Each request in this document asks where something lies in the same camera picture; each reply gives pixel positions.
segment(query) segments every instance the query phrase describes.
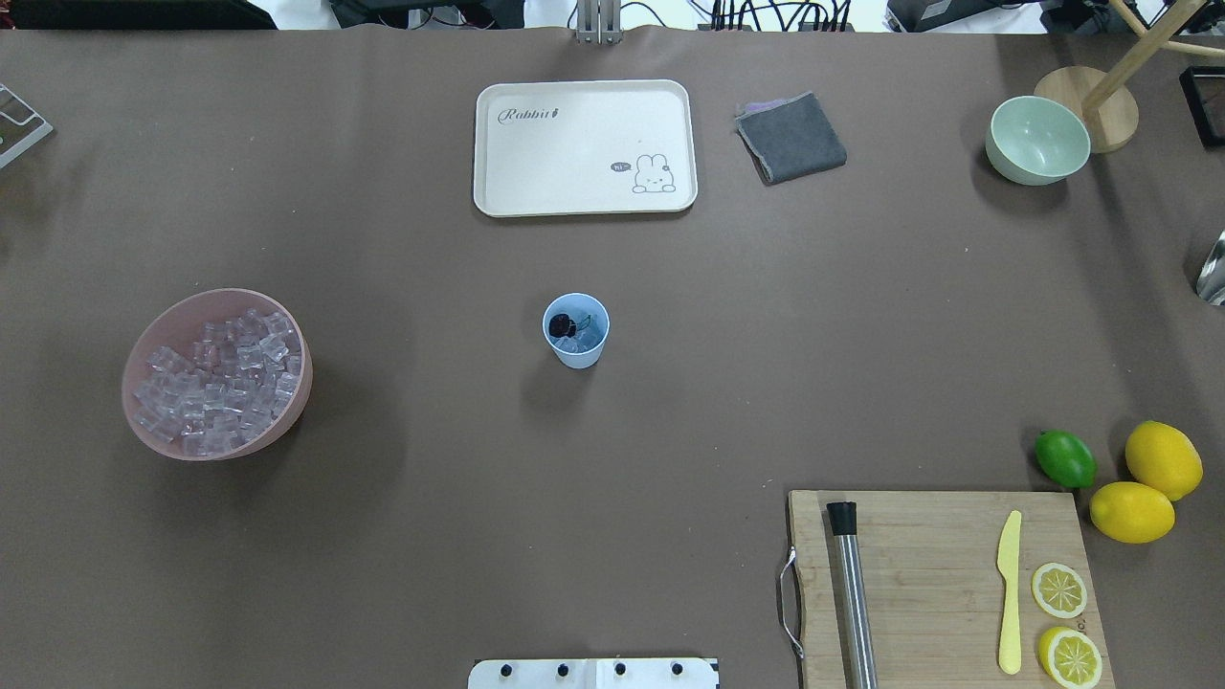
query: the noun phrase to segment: white floor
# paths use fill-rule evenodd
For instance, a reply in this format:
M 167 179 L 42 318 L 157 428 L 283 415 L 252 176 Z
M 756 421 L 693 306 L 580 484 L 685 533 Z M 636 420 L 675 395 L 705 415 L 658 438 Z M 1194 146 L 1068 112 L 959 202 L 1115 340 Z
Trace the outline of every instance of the white floor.
M 251 4 L 267 11 L 279 28 L 341 28 L 332 15 L 332 9 L 327 0 L 249 0 Z M 687 0 L 643 0 L 643 4 L 654 10 L 664 25 L 671 28 L 696 29 L 698 23 L 707 23 L 708 20 L 702 11 L 695 9 Z M 714 0 L 695 0 L 702 10 L 709 12 Z M 886 0 L 850 0 L 849 20 L 858 32 L 886 32 L 889 31 L 884 23 Z M 779 22 L 768 2 L 757 0 L 757 16 L 761 20 L 763 31 L 779 31 Z M 1161 7 L 1161 0 L 1139 0 L 1140 13 L 1153 17 Z M 575 0 L 526 0 L 523 4 L 523 20 L 528 27 L 538 26 L 565 26 L 575 9 Z M 783 12 L 784 20 L 791 17 L 795 7 L 788 7 Z M 435 15 L 443 21 L 440 12 Z M 987 10 L 986 12 L 956 21 L 932 29 L 935 33 L 1046 33 L 1040 21 L 1042 9 L 1036 4 L 1022 5 L 1014 10 Z M 424 20 L 425 15 L 414 13 L 413 17 Z M 410 21 L 409 26 L 417 26 L 420 21 Z M 631 5 L 621 10 L 621 26 L 630 29 L 643 25 L 659 23 L 655 17 L 644 7 Z M 428 23 L 423 28 L 450 28 L 439 22 Z

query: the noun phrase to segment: knife handle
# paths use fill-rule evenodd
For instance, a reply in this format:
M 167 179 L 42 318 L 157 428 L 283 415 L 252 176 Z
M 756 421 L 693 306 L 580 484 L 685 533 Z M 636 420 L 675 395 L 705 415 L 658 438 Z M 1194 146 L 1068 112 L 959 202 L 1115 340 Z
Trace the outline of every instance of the knife handle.
M 1000 669 L 1007 674 L 1020 672 L 1020 611 L 1017 603 L 1017 581 L 1005 581 L 1003 623 L 1000 626 Z

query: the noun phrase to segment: pink bowl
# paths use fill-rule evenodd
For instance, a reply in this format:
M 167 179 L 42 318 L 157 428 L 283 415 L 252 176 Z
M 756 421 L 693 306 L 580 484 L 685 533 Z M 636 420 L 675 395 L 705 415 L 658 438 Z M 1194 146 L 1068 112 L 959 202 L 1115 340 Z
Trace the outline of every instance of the pink bowl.
M 303 346 L 303 374 L 298 383 L 298 390 L 295 390 L 294 396 L 289 398 L 289 406 L 285 407 L 284 413 L 277 417 L 277 419 L 272 422 L 272 425 L 265 429 L 265 432 L 260 435 L 255 436 L 254 440 L 236 450 L 230 450 L 229 452 L 223 452 L 221 455 L 195 457 L 183 454 L 183 447 L 179 441 L 163 443 L 154 438 L 153 434 L 146 430 L 142 425 L 132 421 L 132 414 L 141 407 L 140 401 L 136 400 L 132 392 L 136 391 L 136 387 L 141 384 L 141 381 L 149 376 L 151 369 L 146 363 L 149 354 L 156 352 L 158 347 L 162 347 L 163 345 L 174 348 L 179 353 L 190 353 L 191 343 L 200 338 L 201 330 L 206 321 L 224 321 L 225 319 L 233 319 L 243 315 L 247 309 L 256 309 L 261 314 L 268 314 L 272 311 L 281 311 L 285 314 L 289 322 L 293 324 L 294 331 L 298 333 L 298 340 Z M 136 341 L 136 346 L 132 347 L 132 353 L 127 356 L 127 365 L 124 367 L 124 416 L 127 418 L 127 425 L 131 427 L 132 433 L 141 439 L 141 443 L 145 443 L 154 451 L 165 455 L 167 457 L 185 461 L 229 460 L 262 450 L 284 435 L 294 422 L 298 421 L 298 417 L 301 416 L 303 407 L 306 406 L 306 397 L 310 396 L 310 384 L 314 378 L 315 369 L 311 367 L 310 349 L 306 347 L 306 336 L 303 335 L 301 329 L 298 326 L 298 321 L 294 320 L 294 315 L 289 313 L 289 309 L 282 306 L 276 299 L 250 289 L 213 289 L 209 292 L 202 292 L 194 297 L 187 297 L 183 302 L 170 306 L 163 311 L 162 315 L 159 315 L 147 329 L 145 329 L 143 333 L 141 333 L 140 340 Z

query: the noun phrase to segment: bowl of ice cubes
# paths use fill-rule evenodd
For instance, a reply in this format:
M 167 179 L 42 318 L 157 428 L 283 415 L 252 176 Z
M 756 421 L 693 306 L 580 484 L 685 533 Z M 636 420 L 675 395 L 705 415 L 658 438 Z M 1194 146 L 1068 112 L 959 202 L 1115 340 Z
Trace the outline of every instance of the bowl of ice cubes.
M 229 460 L 298 421 L 312 379 L 298 321 L 250 289 L 189 297 L 157 318 L 124 368 L 132 433 L 175 460 Z

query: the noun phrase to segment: brown table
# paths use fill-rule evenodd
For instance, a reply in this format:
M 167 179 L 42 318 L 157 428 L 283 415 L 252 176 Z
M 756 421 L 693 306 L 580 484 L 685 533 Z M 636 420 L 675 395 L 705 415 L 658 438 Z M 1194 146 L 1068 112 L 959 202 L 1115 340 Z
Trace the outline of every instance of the brown table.
M 477 658 L 685 653 L 795 687 L 789 489 L 1049 490 L 1049 427 L 1106 482 L 1152 417 L 1207 479 L 1154 544 L 1084 525 L 1115 674 L 1218 685 L 1225 314 L 1191 282 L 1225 156 L 1186 59 L 1142 70 L 1136 140 L 1066 183 L 982 152 L 996 104 L 1129 44 L 5 32 L 0 78 L 56 132 L 0 170 L 0 684 L 443 688 Z M 692 210 L 475 210 L 481 88 L 619 77 L 687 87 Z M 805 89 L 850 159 L 763 186 L 736 104 Z M 223 286 L 293 310 L 315 389 L 268 450 L 174 462 L 127 429 L 120 370 Z M 614 321 L 587 371 L 539 332 L 573 289 Z

